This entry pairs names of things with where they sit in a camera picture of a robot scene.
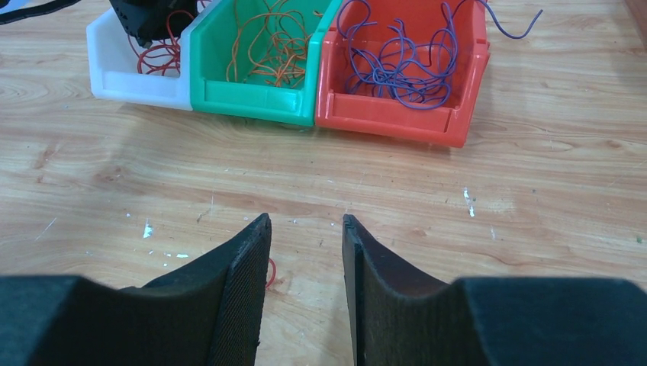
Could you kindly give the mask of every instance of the orange storage bin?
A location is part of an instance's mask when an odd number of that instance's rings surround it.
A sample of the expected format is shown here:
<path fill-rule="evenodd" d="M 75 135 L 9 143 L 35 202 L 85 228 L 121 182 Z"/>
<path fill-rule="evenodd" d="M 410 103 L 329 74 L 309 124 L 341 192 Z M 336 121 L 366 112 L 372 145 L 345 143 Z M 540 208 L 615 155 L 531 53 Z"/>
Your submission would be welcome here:
<path fill-rule="evenodd" d="M 403 21 L 407 36 L 415 44 L 429 43 L 437 30 L 447 27 L 441 4 L 446 2 L 449 5 L 454 13 L 455 37 L 458 44 L 456 68 L 449 81 L 449 97 L 441 107 L 417 110 L 402 105 L 389 93 L 375 96 L 375 89 L 365 85 L 352 94 L 347 93 L 346 82 L 355 73 L 349 62 L 348 40 L 344 39 L 337 29 L 335 19 L 323 39 L 315 124 L 339 130 L 463 147 L 481 79 L 490 58 L 484 6 L 468 1 L 463 2 L 455 11 L 462 0 L 366 2 L 371 7 L 369 21 L 375 21 L 377 24 L 360 28 L 352 38 L 352 45 L 374 54 L 378 54 L 389 40 L 397 36 L 392 29 L 388 29 L 389 25 L 398 25 L 395 18 Z M 367 15 L 367 8 L 361 2 L 351 2 L 339 11 L 343 12 L 339 19 L 339 27 L 343 32 L 358 24 Z M 390 42 L 383 52 L 396 53 L 400 46 L 398 42 Z M 420 53 L 433 54 L 434 58 L 437 58 L 438 52 L 438 47 L 431 47 L 431 51 L 427 47 L 427 50 Z M 433 63 L 431 65 L 429 71 L 437 72 L 432 69 Z M 360 72 L 370 70 L 367 62 L 357 62 L 357 67 Z M 406 77 L 416 78 L 421 75 Z"/>

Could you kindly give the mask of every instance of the red wire piece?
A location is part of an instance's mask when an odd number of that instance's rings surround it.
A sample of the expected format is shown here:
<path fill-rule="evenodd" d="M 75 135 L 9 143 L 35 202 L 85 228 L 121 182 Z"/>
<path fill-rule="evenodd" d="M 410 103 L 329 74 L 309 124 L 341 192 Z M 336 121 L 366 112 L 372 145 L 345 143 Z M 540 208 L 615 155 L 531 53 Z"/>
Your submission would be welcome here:
<path fill-rule="evenodd" d="M 274 283 L 274 280 L 276 279 L 276 264 L 271 258 L 269 259 L 269 264 L 272 266 L 272 276 L 269 278 L 269 281 L 267 281 L 265 288 L 272 286 L 272 283 Z"/>
<path fill-rule="evenodd" d="M 211 0 L 198 0 L 198 3 L 202 5 L 202 9 L 207 7 L 207 4 Z M 166 30 L 169 32 L 169 39 L 156 42 L 156 44 L 150 47 L 148 50 L 144 50 L 142 53 L 137 52 L 133 41 L 130 36 L 128 36 L 128 43 L 130 48 L 137 55 L 137 72 L 140 74 L 150 75 L 155 72 L 159 72 L 160 75 L 165 76 L 166 72 L 169 70 L 175 70 L 178 74 L 180 73 L 180 37 L 174 37 L 173 32 L 171 32 L 171 17 L 176 14 L 185 14 L 193 20 L 193 15 L 186 10 L 176 10 L 169 14 L 166 17 Z M 162 59 L 161 64 L 155 64 L 155 61 Z"/>

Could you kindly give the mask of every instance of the wooden table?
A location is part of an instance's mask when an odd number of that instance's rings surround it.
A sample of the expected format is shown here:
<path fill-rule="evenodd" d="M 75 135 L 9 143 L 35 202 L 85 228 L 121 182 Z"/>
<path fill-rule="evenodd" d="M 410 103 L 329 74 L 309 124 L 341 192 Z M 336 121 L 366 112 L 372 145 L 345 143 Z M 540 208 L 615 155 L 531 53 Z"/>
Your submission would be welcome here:
<path fill-rule="evenodd" d="M 539 6 L 491 3 L 513 33 Z M 525 40 L 488 19 L 463 149 L 97 100 L 85 26 L 108 6 L 0 26 L 2 274 L 139 286 L 268 212 L 278 275 L 260 365 L 352 363 L 344 213 L 444 281 L 647 287 L 647 55 L 623 0 L 543 2 Z"/>

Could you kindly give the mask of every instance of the black cable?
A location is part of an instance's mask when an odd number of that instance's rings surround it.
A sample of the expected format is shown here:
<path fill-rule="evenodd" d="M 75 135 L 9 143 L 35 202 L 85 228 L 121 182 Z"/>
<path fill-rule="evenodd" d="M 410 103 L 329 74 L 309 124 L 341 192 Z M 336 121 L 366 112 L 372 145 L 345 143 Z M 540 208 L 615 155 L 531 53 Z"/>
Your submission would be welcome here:
<path fill-rule="evenodd" d="M 0 14 L 0 25 L 21 21 L 23 19 L 40 17 L 67 8 L 81 0 L 53 0 L 46 4 L 32 6 L 31 8 L 18 9 L 8 13 Z"/>

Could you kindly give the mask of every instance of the wire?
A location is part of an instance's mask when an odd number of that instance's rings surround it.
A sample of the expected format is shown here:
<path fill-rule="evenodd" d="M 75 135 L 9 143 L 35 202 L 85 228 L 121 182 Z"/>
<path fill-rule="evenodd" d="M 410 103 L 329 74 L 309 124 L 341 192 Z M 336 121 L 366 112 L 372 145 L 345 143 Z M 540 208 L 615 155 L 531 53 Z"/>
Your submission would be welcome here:
<path fill-rule="evenodd" d="M 232 81 L 232 76 L 234 82 L 239 81 L 237 58 L 240 39 L 245 29 L 257 20 L 262 20 L 263 23 L 247 48 L 247 57 L 252 64 L 252 68 L 242 82 L 246 82 L 251 75 L 264 76 L 267 78 L 265 80 L 267 84 L 277 87 L 287 85 L 295 88 L 304 81 L 305 68 L 301 65 L 307 58 L 307 44 L 312 35 L 307 34 L 305 30 L 305 19 L 301 12 L 296 10 L 282 11 L 287 2 L 288 0 L 277 0 L 270 6 L 266 0 L 263 0 L 266 12 L 251 17 L 241 25 L 237 10 L 238 1 L 234 0 L 233 13 L 236 18 L 238 35 L 231 47 L 231 61 L 227 65 L 225 78 L 228 82 Z M 319 18 L 322 16 L 318 11 L 313 11 L 313 15 Z M 301 32 L 298 37 L 292 37 L 288 34 L 284 24 L 286 21 L 297 25 L 297 29 Z M 252 55 L 254 46 L 265 33 L 269 35 L 269 39 L 266 41 L 268 46 L 260 59 L 254 59 Z"/>
<path fill-rule="evenodd" d="M 347 40 L 349 64 L 352 68 L 352 75 L 344 85 L 346 93 L 358 94 L 363 88 L 364 92 L 370 90 L 372 97 L 384 98 L 388 96 L 408 108 L 417 110 L 431 110 L 443 106 L 452 94 L 452 77 L 457 68 L 459 55 L 454 17 L 460 7 L 468 1 L 475 1 L 485 6 L 501 33 L 512 39 L 524 38 L 543 13 L 543 10 L 537 13 L 525 33 L 514 36 L 501 27 L 490 5 L 484 0 L 462 0 L 453 13 L 449 4 L 443 2 L 440 5 L 440 11 L 446 26 L 436 30 L 429 43 L 415 44 L 412 39 L 407 37 L 404 22 L 395 18 L 397 26 L 388 25 L 387 28 L 394 31 L 397 36 L 387 40 L 375 55 L 371 51 L 352 45 L 352 42 L 356 40 L 355 35 L 360 29 L 378 25 L 376 21 L 369 21 L 371 6 L 366 0 L 349 0 L 342 5 L 336 19 L 337 29 L 341 36 Z M 343 30 L 340 26 L 340 19 L 346 7 L 353 2 L 360 2 L 366 7 L 366 16 L 359 23 Z M 425 55 L 427 63 L 421 61 L 421 55 L 418 52 L 420 48 L 427 49 Z M 360 71 L 357 59 L 361 64 L 366 64 L 369 70 Z"/>
<path fill-rule="evenodd" d="M 202 5 L 204 10 L 211 0 L 198 0 L 198 4 Z M 166 31 L 169 33 L 169 38 L 157 41 L 156 44 L 143 52 L 137 52 L 133 45 L 132 37 L 128 36 L 128 43 L 130 48 L 137 55 L 137 72 L 140 74 L 150 75 L 158 72 L 162 76 L 166 76 L 169 70 L 175 70 L 180 73 L 180 37 L 173 36 L 171 31 L 171 17 L 177 14 L 184 14 L 194 20 L 191 13 L 186 10 L 176 10 L 166 17 Z"/>
<path fill-rule="evenodd" d="M 272 266 L 272 276 L 269 278 L 269 281 L 267 281 L 265 288 L 269 288 L 270 286 L 272 286 L 272 284 L 274 283 L 274 280 L 276 279 L 276 264 L 271 258 L 269 259 L 269 264 Z"/>

